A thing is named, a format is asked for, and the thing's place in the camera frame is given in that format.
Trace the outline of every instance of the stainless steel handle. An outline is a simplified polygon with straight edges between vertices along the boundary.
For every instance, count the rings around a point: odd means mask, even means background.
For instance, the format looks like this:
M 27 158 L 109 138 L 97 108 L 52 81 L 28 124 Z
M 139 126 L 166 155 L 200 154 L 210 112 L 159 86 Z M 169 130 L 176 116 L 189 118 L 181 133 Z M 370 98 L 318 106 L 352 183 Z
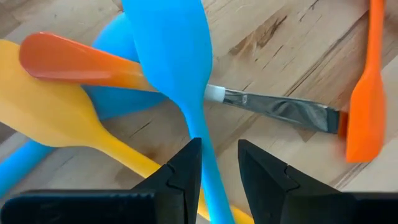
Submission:
M 338 133 L 340 111 L 313 101 L 227 89 L 223 103 L 314 131 Z

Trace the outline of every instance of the silicone spatula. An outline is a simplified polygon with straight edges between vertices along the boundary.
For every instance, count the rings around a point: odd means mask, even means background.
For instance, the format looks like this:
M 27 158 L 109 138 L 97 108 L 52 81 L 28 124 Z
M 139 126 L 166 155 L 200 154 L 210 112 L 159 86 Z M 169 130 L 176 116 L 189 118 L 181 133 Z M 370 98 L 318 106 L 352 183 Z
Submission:
M 35 80 L 30 77 L 25 70 L 23 70 L 18 62 L 18 45 L 6 40 L 0 40 L 0 48 L 7 52 L 7 57 L 0 61 L 0 70 L 4 71 L 4 73 L 0 74 L 0 106 L 4 109 L 0 111 L 1 122 L 6 123 L 12 128 L 34 138 L 35 140 L 56 147 L 85 144 L 82 137 L 76 137 L 76 135 L 90 135 L 90 138 L 94 138 L 92 142 L 95 142 L 96 146 L 103 142 L 103 139 L 111 138 L 113 139 L 112 142 L 106 143 L 106 145 L 111 147 L 113 151 L 117 151 L 122 147 L 128 149 L 129 151 L 126 151 L 125 155 L 122 155 L 126 158 L 122 158 L 122 160 L 125 161 L 130 159 L 127 163 L 128 167 L 132 170 L 137 170 L 135 169 L 135 166 L 139 166 L 139 168 L 145 167 L 145 170 L 142 170 L 142 172 L 137 172 L 144 178 L 153 174 L 160 167 L 160 165 L 154 161 L 146 158 L 142 154 L 139 154 L 135 150 L 128 148 L 128 146 L 112 137 L 105 130 L 99 131 L 98 129 L 101 129 L 102 127 L 98 124 L 95 118 L 93 118 L 93 114 L 95 112 L 93 111 L 93 108 L 90 108 L 90 100 L 85 96 L 84 91 L 82 91 L 78 85 L 66 85 Z M 18 83 L 18 87 L 21 87 L 24 90 L 23 93 L 29 94 L 29 97 L 24 97 L 21 92 L 14 87 L 16 86 L 16 83 Z M 12 98 L 5 97 L 9 95 L 9 93 L 15 93 L 15 95 Z M 35 97 L 38 95 L 40 95 L 40 101 Z M 69 103 L 74 104 L 75 106 L 78 104 L 78 107 L 76 107 L 78 110 L 68 110 Z M 45 106 L 47 109 L 40 109 L 40 106 Z M 51 111 L 51 114 L 47 114 L 48 116 L 46 117 L 42 116 L 43 113 L 34 113 L 43 112 L 43 110 L 45 110 L 45 113 Z M 59 121 L 59 117 L 61 117 L 60 115 L 64 116 L 63 121 Z M 71 120 L 70 116 L 75 118 L 79 117 L 78 121 L 77 119 Z M 77 123 L 78 132 L 70 134 L 65 131 L 62 133 L 60 127 L 54 124 L 54 120 L 62 122 L 62 125 L 64 126 L 61 126 L 61 129 L 63 130 L 65 130 L 66 127 L 69 129 L 70 126 Z M 94 130 L 95 128 L 90 128 L 92 123 L 95 122 L 97 122 L 97 131 Z M 100 135 L 96 135 L 87 133 L 89 131 L 102 132 L 102 134 L 98 133 Z M 234 211 L 238 214 L 240 223 L 253 223 L 252 218 L 245 213 L 241 212 L 237 208 L 234 208 Z M 199 198 L 198 213 L 209 220 L 203 191 L 201 191 Z
M 47 146 L 99 149 L 143 177 L 158 168 L 102 127 L 79 85 L 36 80 L 19 64 L 17 44 L 2 40 L 0 48 L 8 52 L 0 61 L 1 122 Z
M 114 24 L 116 24 L 119 29 L 107 33 L 109 33 L 111 37 L 115 33 L 119 34 L 119 38 L 115 41 L 115 43 L 117 43 L 115 47 L 121 49 L 125 46 L 132 54 L 136 55 L 134 38 L 128 29 L 128 27 L 131 26 L 130 22 L 127 19 L 118 19 L 115 20 Z M 68 57 L 64 57 L 62 54 L 62 52 L 66 51 L 68 52 L 65 55 L 68 55 Z M 95 54 L 96 58 L 101 58 L 101 60 L 104 61 L 112 61 L 117 58 L 115 55 L 106 54 L 103 51 L 48 33 L 38 33 L 28 36 L 21 45 L 19 58 L 21 65 L 29 74 L 42 80 L 91 84 L 92 80 L 100 78 L 102 84 L 107 86 L 116 85 L 116 87 L 127 87 L 131 89 L 134 89 L 137 83 L 145 83 L 144 86 L 141 86 L 141 89 L 150 86 L 146 78 L 142 75 L 141 66 L 131 66 L 140 70 L 128 73 L 125 68 L 117 66 L 101 70 L 104 68 L 97 66 L 95 63 L 91 63 L 91 69 L 85 70 L 85 74 L 83 75 L 83 72 L 79 70 L 81 59 L 88 54 Z M 73 70 L 73 75 L 65 73 L 65 70 Z M 106 78 L 102 77 L 103 73 L 107 73 L 108 76 Z M 122 83 L 118 78 L 126 75 L 132 77 L 124 78 L 124 80 L 131 80 L 132 83 L 123 82 L 122 86 L 117 86 L 117 83 Z M 259 95 L 210 84 L 206 86 L 205 100 L 236 106 L 314 131 L 343 134 L 341 131 L 347 128 L 347 123 L 344 119 L 347 112 L 336 110 L 327 105 L 310 100 Z
M 116 48 L 117 35 L 110 35 L 113 29 L 110 24 L 105 28 L 106 36 L 102 33 L 96 39 L 93 47 L 104 50 L 111 54 L 125 57 L 126 46 Z M 136 54 L 127 55 L 129 59 L 138 61 Z M 0 58 L 7 56 L 6 51 L 0 52 Z M 105 86 L 84 86 L 88 96 L 91 98 L 99 119 L 108 119 L 124 114 L 133 113 L 155 106 L 164 100 L 165 96 L 160 93 L 148 91 L 126 90 L 122 88 L 110 88 Z M 47 157 L 54 147 L 44 146 L 33 140 L 28 140 L 23 146 L 16 149 L 11 155 L 0 163 L 0 198 L 20 182 L 41 160 Z
M 178 104 L 191 138 L 202 138 L 202 186 L 211 222 L 234 223 L 203 111 L 213 57 L 201 2 L 128 0 L 122 3 L 131 21 L 146 78 Z
M 383 20 L 384 0 L 371 0 L 366 65 L 349 106 L 348 162 L 371 161 L 380 153 L 384 143 L 386 97 L 381 78 Z

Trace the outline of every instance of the blue spoon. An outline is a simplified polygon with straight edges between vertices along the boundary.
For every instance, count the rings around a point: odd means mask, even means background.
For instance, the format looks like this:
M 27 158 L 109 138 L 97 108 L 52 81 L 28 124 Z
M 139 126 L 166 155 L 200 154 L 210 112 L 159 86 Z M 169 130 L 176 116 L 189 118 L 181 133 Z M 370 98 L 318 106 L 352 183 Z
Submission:
M 123 0 L 122 3 L 131 21 L 146 78 L 178 104 L 191 138 L 202 138 L 202 185 L 211 222 L 234 223 L 203 110 L 213 58 L 200 0 Z
M 130 60 L 138 61 L 134 43 L 125 38 L 126 28 L 122 29 L 119 15 L 100 33 L 93 47 Z M 126 90 L 104 86 L 83 87 L 97 111 L 99 119 L 108 119 L 150 108 L 165 99 L 160 93 Z M 47 157 L 53 147 L 44 146 L 33 140 L 13 152 L 0 164 L 0 198 L 21 181 L 41 160 Z

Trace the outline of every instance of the orange handle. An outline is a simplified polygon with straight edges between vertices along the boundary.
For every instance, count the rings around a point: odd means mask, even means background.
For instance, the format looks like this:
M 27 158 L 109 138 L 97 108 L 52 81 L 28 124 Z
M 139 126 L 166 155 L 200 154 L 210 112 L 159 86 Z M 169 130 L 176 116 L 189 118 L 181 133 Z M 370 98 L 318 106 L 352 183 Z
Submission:
M 384 22 L 384 0 L 371 0 L 369 10 L 368 52 L 366 68 L 381 71 L 381 49 Z

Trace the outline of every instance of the wooden surface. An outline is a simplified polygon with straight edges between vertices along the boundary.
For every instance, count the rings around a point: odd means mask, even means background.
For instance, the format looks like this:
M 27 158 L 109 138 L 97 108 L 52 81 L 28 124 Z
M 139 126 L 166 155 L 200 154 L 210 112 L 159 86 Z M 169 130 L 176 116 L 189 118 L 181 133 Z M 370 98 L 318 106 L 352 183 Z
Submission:
M 46 30 L 91 44 L 104 25 L 120 13 L 115 2 L 0 0 L 0 37 L 20 43 L 26 35 Z M 203 4 L 213 41 L 210 83 L 347 107 L 364 66 L 368 0 L 203 0 Z M 230 202 L 249 213 L 239 176 L 238 139 L 248 139 L 340 190 L 398 189 L 398 179 L 392 175 L 398 161 L 397 55 L 398 2 L 387 0 L 382 73 L 388 127 L 381 155 L 369 164 L 345 163 L 335 149 L 333 135 L 206 103 L 206 118 Z M 104 125 L 161 164 L 189 141 L 183 117 L 171 102 L 105 121 Z M 9 133 L 1 127 L 0 139 Z M 0 160 L 24 141 L 23 135 L 12 135 L 0 145 Z M 44 188 L 129 189 L 141 180 L 95 149 L 71 147 L 48 156 L 10 195 Z

